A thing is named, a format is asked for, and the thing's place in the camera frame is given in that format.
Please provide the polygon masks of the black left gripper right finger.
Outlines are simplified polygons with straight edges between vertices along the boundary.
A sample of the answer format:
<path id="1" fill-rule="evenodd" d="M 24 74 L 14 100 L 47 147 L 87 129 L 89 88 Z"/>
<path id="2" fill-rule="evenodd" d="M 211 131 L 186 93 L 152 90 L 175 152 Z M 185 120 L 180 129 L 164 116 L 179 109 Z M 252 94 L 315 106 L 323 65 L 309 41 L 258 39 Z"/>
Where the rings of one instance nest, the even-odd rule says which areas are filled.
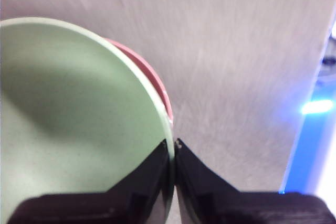
<path id="1" fill-rule="evenodd" d="M 183 223 L 335 223 L 318 197 L 240 191 L 208 168 L 181 139 L 174 145 Z"/>

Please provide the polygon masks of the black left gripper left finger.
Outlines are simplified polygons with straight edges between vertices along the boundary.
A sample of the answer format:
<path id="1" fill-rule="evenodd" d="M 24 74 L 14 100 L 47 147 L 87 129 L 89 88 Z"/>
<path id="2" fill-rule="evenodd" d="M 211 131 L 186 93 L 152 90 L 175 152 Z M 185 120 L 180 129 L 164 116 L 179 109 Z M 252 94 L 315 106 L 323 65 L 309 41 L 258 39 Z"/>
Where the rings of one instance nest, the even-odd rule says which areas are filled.
<path id="1" fill-rule="evenodd" d="M 28 198 L 8 223 L 165 223 L 168 214 L 169 152 L 162 141 L 109 190 Z"/>

